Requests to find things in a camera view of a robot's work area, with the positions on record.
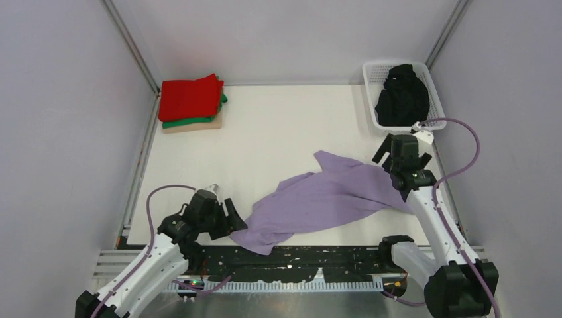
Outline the lavender t-shirt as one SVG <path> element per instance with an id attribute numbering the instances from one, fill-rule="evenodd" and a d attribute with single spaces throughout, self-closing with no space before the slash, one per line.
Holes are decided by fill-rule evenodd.
<path id="1" fill-rule="evenodd" d="M 383 168 L 318 151 L 320 172 L 281 181 L 276 190 L 253 204 L 247 228 L 230 238 L 239 246 L 269 255 L 295 234 L 312 233 L 364 219 L 383 209 L 409 213 Z"/>

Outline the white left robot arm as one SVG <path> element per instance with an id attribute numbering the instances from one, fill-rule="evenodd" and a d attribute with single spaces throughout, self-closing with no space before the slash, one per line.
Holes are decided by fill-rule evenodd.
<path id="1" fill-rule="evenodd" d="M 149 244 L 121 273 L 97 292 L 77 298 L 75 317 L 138 317 L 174 279 L 204 272 L 200 234 L 217 240 L 246 228 L 232 199 L 219 199 L 214 189 L 195 190 L 178 212 L 150 226 Z"/>

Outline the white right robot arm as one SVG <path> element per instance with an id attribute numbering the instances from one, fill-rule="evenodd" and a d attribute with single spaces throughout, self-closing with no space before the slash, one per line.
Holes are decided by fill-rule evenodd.
<path id="1" fill-rule="evenodd" d="M 392 235 L 379 244 L 378 263 L 387 272 L 404 270 L 423 287 L 433 317 L 484 317 L 498 313 L 494 294 L 499 273 L 469 246 L 443 202 L 437 179 L 426 168 L 423 146 L 430 132 L 388 134 L 373 162 L 390 175 L 392 187 L 414 212 L 433 253 L 428 256 L 408 235 Z"/>

